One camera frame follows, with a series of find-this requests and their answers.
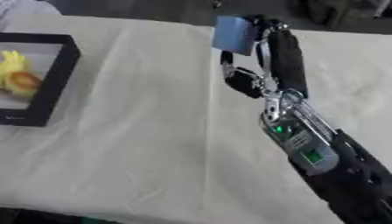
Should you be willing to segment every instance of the robotic hand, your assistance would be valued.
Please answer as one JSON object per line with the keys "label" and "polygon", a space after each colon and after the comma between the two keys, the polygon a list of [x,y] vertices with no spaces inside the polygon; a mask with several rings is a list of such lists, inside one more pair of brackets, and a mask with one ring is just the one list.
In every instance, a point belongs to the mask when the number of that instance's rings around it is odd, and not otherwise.
{"label": "robotic hand", "polygon": [[[392,175],[306,102],[302,52],[286,24],[263,16],[221,17],[213,45],[223,50],[226,83],[249,97],[265,99],[260,116],[264,132],[342,221],[392,223]],[[254,45],[263,75],[234,66],[233,53],[249,55]]]}

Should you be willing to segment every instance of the dark floor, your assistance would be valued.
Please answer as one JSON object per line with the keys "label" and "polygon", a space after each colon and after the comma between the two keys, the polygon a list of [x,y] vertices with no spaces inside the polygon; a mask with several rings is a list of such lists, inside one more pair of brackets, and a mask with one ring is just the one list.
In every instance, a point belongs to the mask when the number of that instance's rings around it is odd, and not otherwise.
{"label": "dark floor", "polygon": [[[212,0],[46,0],[65,15],[103,18],[137,18],[158,21],[214,25],[220,14],[266,14],[281,18],[293,28],[301,30],[328,30],[314,24],[298,9],[301,0],[224,0],[213,10]],[[392,33],[392,19],[346,21],[334,29],[337,32]]]}

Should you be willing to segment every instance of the green led light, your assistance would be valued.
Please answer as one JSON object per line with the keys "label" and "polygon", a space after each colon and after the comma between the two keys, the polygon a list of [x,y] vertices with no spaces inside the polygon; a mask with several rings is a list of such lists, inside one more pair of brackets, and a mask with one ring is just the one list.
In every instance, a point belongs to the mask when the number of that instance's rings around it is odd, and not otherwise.
{"label": "green led light", "polygon": [[282,128],[282,126],[277,126],[276,127],[276,132],[282,133],[283,131],[284,131],[284,129]]}

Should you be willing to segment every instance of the white table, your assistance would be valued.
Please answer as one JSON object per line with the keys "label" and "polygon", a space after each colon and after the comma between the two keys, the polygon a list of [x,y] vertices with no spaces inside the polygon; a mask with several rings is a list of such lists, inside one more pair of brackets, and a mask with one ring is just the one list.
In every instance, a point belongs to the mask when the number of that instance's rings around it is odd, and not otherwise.
{"label": "white table", "polygon": [[[340,223],[259,130],[262,102],[224,84],[211,30],[15,21],[9,32],[73,35],[83,58],[47,128],[0,127],[1,206],[124,223]],[[295,33],[311,104],[392,168],[392,39]]]}

